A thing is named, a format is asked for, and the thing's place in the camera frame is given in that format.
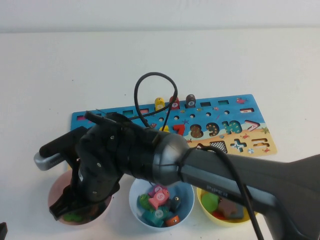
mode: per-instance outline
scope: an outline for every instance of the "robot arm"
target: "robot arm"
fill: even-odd
[[[72,167],[71,184],[50,207],[55,219],[104,201],[119,190],[123,174],[164,186],[183,181],[243,204],[236,182],[215,152],[189,148],[180,135],[142,128],[117,113],[100,117],[87,112],[85,117],[96,125],[57,138],[34,159],[42,170],[61,158]],[[290,163],[228,158],[275,240],[319,239],[319,155]]]

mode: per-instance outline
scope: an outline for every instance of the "white table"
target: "white table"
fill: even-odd
[[[256,239],[250,223],[213,225],[198,200],[183,224],[150,232],[130,212],[129,176],[104,222],[70,229],[47,207],[49,189],[66,165],[43,172],[33,156],[69,130],[72,112],[133,105],[137,79],[151,71],[172,77],[181,99],[253,94],[278,148],[268,159],[315,155],[319,64],[319,28],[0,34],[0,222],[8,224],[6,239]],[[154,87],[142,83],[139,103],[172,95],[166,81],[149,81]],[[261,215],[258,220],[271,239]]]

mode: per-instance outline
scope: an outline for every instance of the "orange toy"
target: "orange toy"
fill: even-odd
[[[180,219],[179,219],[178,215],[165,221],[165,225],[167,227],[171,227],[171,226],[176,225],[178,223],[180,223]]]

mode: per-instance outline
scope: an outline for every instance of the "star decoration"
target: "star decoration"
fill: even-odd
[[[264,134],[270,133],[267,127],[263,127],[261,132],[264,132]]]

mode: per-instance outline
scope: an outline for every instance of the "white wall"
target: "white wall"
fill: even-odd
[[[320,0],[0,0],[0,33],[306,26]]]

